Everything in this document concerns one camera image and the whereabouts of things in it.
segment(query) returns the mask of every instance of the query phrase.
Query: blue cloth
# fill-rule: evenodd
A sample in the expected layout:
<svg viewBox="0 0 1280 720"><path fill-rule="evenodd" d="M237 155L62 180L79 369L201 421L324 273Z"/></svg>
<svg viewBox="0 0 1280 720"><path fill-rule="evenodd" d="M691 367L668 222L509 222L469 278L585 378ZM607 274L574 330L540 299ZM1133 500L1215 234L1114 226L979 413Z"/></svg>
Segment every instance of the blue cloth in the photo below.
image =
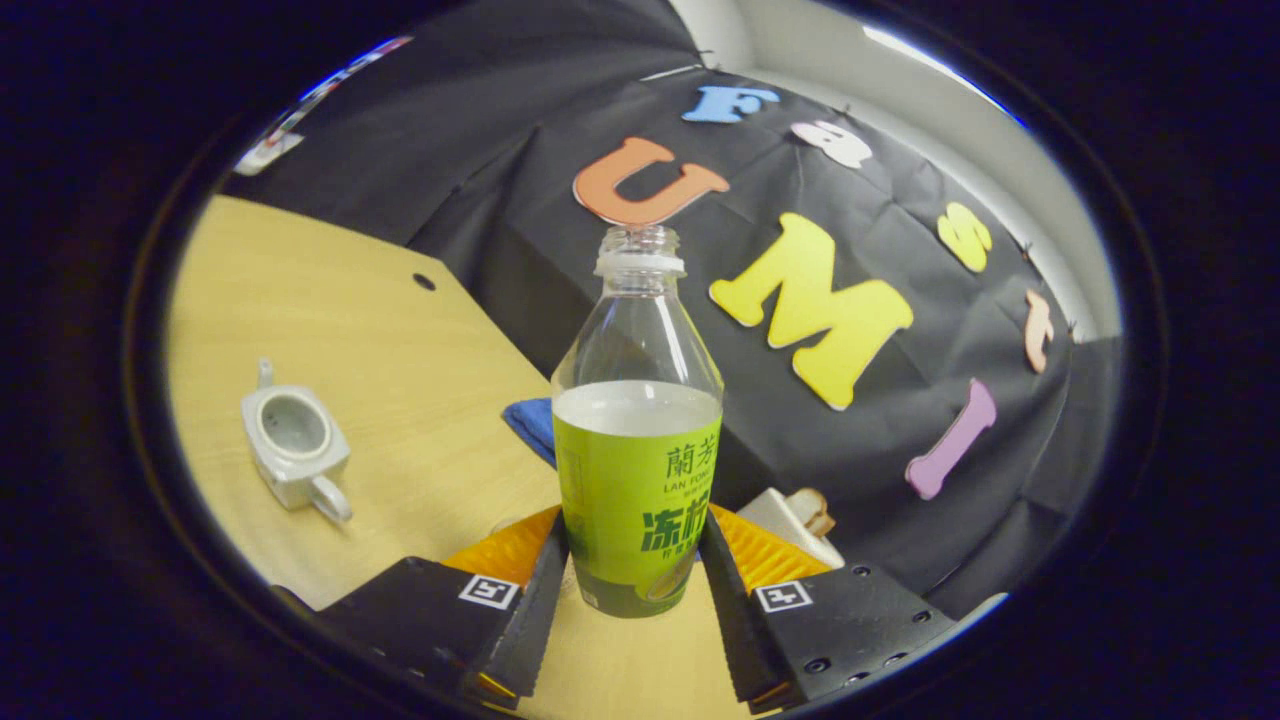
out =
<svg viewBox="0 0 1280 720"><path fill-rule="evenodd" d="M550 462L552 468L556 466L556 432L552 429L552 398L522 400L503 410L502 418L507 420L511 429L516 430L520 439L525 441L534 452Z"/></svg>

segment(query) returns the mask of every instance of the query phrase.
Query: wooden table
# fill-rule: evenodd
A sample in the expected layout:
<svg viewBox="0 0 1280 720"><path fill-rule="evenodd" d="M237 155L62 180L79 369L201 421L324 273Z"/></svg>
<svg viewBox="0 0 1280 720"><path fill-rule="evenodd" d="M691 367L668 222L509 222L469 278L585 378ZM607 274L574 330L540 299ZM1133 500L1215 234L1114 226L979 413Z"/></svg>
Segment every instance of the wooden table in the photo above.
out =
<svg viewBox="0 0 1280 720"><path fill-rule="evenodd" d="M412 278L429 278L429 291ZM502 420L548 383L442 263L282 210L215 197L168 327L169 391L209 510L265 583L321 609L407 555L444 560L559 502L556 470ZM239 401L259 357L308 386L346 433L343 527L284 510L257 475ZM567 574L535 719L750 717L730 683L701 565L672 611L618 620Z"/></svg>

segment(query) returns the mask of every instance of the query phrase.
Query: yellow letter m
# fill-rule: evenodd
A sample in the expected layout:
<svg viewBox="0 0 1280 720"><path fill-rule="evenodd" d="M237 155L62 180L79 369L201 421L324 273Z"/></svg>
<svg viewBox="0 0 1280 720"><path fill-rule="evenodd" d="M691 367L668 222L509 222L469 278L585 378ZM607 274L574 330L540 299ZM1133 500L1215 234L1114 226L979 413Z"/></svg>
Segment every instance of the yellow letter m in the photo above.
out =
<svg viewBox="0 0 1280 720"><path fill-rule="evenodd" d="M764 300L778 286L769 323L769 347L786 347L829 331L813 347L796 350L791 368L835 410L854 401L854 383L872 357L915 316L901 293L884 281L867 281L832 292L836 241L808 218L783 213L782 234L732 281L716 281L712 300L739 323L764 319Z"/></svg>

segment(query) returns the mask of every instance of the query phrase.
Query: black cloth backdrop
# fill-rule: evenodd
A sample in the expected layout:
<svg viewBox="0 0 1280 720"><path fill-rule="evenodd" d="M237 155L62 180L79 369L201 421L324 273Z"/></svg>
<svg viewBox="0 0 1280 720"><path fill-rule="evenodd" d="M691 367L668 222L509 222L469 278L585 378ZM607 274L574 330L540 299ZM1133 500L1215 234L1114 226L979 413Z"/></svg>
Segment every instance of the black cloth backdrop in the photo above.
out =
<svg viewBox="0 0 1280 720"><path fill-rule="evenodd" d="M548 29L559 40L529 40ZM641 81L698 59L664 3L566 1L536 13L477 3L411 35L297 127L302 145L227 192L440 258L549 374L599 296L593 268L608 228L577 204L572 181L627 136L654 141L676 161L628 178L623 196L648 197L684 163L731 184L666 223L682 238L681 297L727 388L716 502L736 509L768 487L818 488L846 559L884 566L952 616L1012 589L1068 529L1097 482L1119 345L1070 342L1051 290L957 182L873 127L782 88L773 88L780 102L740 123L682 120L700 86L769 86L703 68ZM852 131L873 158L849 169L790 133L813 120ZM991 229L983 273L937 240L947 202ZM707 295L778 237L786 211L836 238L833 290L879 278L914 310L844 413L791 370L795 350L822 333L765 343L776 293L756 328ZM1039 375L1023 354L1027 288L1050 301L1056 332ZM942 492L922 501L904 470L947 429L970 378L988 386L998 419Z"/></svg>

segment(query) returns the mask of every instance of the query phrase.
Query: plastic bottle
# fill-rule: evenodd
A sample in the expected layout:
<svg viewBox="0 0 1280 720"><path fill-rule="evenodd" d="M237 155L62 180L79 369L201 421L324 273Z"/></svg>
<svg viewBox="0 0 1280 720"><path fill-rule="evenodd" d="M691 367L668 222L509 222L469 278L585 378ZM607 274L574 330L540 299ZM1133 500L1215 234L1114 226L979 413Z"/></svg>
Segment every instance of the plastic bottle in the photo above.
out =
<svg viewBox="0 0 1280 720"><path fill-rule="evenodd" d="M678 243L660 225L604 236L600 301L552 374L579 587L618 618L684 597L716 470L724 383L676 293Z"/></svg>

